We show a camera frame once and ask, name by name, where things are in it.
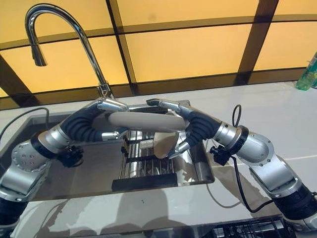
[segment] dark frame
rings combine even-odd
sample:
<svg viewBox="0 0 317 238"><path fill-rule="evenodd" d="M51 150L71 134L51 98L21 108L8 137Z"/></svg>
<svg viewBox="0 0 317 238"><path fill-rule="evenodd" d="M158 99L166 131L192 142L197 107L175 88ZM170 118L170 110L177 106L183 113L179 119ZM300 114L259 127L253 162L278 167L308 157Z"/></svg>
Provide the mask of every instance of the dark frame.
<svg viewBox="0 0 317 238"><path fill-rule="evenodd" d="M142 25L123 26L117 0L106 0L113 28L86 31L88 38L115 36L120 50L128 84L112 85L115 97L130 97L158 93L200 90L240 86L268 82L294 81L304 71L304 67L254 71L266 34L272 22L317 21L317 14L276 15L278 0L259 0L255 16L227 17L175 21ZM137 82L125 35L142 32L168 31L177 29L252 24L246 47L237 73L206 75L200 77L166 79L162 81ZM42 44L77 39L75 33L40 37ZM0 44L1 50L28 46L28 40ZM0 86L9 97L0 98L0 110L30 107L56 103L92 100L98 97L95 87L31 93L13 69L0 57Z"/></svg>

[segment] chrome faucet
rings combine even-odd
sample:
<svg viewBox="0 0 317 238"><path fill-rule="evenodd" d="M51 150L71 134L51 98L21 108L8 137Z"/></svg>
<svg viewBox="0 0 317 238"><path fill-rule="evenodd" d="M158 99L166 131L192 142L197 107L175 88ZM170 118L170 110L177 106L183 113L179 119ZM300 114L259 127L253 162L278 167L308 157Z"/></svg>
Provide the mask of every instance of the chrome faucet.
<svg viewBox="0 0 317 238"><path fill-rule="evenodd" d="M25 29L29 38L29 42L32 49L32 56L33 56L35 64L37 66L47 65L45 62L44 56L42 54L42 51L40 49L38 38L35 34L35 20L42 13L51 13L51 14L60 16L72 26L72 28L77 32L78 37L86 51L89 61L92 67L94 68L95 74L99 80L99 87L97 87L99 94L101 96L113 98L111 89L108 83L106 82L103 73L100 70L95 54L93 50L91 49L91 46L89 44L89 41L87 39L87 36L83 28L79 25L79 23L75 20L74 17L72 17L68 12L66 12L65 10L61 9L58 6L42 3L42 4L38 4L31 7L26 13Z"/></svg>

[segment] dish rack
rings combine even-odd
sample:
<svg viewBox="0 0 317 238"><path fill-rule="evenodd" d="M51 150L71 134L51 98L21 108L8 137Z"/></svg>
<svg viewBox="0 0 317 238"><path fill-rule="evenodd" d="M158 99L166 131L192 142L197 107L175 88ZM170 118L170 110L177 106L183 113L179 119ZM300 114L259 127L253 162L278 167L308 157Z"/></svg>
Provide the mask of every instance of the dish rack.
<svg viewBox="0 0 317 238"><path fill-rule="evenodd" d="M155 132L129 131L123 137L122 165L119 178L112 182L112 191L177 186L173 159L159 159L153 148L142 149L141 141L154 138Z"/></svg>

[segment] robotic arm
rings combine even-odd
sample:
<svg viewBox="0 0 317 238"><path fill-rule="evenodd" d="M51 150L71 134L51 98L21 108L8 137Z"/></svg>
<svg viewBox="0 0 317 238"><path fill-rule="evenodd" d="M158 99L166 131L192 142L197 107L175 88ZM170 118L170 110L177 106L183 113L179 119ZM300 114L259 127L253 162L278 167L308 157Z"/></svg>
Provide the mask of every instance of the robotic arm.
<svg viewBox="0 0 317 238"><path fill-rule="evenodd" d="M151 99L147 103L171 109L190 123L187 139L169 153L170 158L204 139L213 138L222 145L211 150L216 162L224 165L231 155L238 155L295 230L317 230L315 194L275 154L266 137L250 132L244 126L233 127L178 102ZM0 179L0 237L8 237L14 230L28 202L46 179L52 159L67 150L73 141L105 141L118 139L125 133L127 128L105 132L92 127L94 118L105 111L127 112L129 108L118 101L99 98L13 149L11 166Z"/></svg>
<svg viewBox="0 0 317 238"><path fill-rule="evenodd" d="M296 231L317 230L315 193L310 192L289 165L275 154L269 139L244 126L233 127L177 102L151 99L147 103L171 109L190 123L187 139L170 152L169 158L212 138L222 145L211 149L217 163L224 166L230 156L236 154L249 166L251 175Z"/></svg>
<svg viewBox="0 0 317 238"><path fill-rule="evenodd" d="M92 127L103 112L126 112L127 105L110 98L98 98L50 130L36 133L12 151L12 163L0 179L0 237L14 230L28 202L47 177L51 163L73 141L105 141L120 138L126 128L106 132Z"/></svg>

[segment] white countertop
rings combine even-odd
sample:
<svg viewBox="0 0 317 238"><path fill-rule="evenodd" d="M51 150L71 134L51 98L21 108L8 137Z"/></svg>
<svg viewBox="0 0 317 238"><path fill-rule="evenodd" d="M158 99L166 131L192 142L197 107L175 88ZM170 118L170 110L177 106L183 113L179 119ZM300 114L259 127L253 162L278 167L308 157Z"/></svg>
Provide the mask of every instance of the white countertop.
<svg viewBox="0 0 317 238"><path fill-rule="evenodd" d="M191 105L231 123L236 104L242 105L240 124L268 137L278 155L287 160L304 184L317 190L317 91L296 90L294 84L271 83L163 95L120 98L127 104L141 104L149 98L190 100ZM74 111L88 102L48 105L51 112ZM12 118L30 108L0 111L0 129ZM1 146L28 116L12 125ZM66 237L109 234L163 227L189 226L248 219L277 214L274 204L250 214L240 203L231 166L213 166L216 177L205 184L147 191L118 193L85 198L30 202L21 216L14 237ZM242 185L251 207L265 201L266 195L245 165L239 165Z"/></svg>

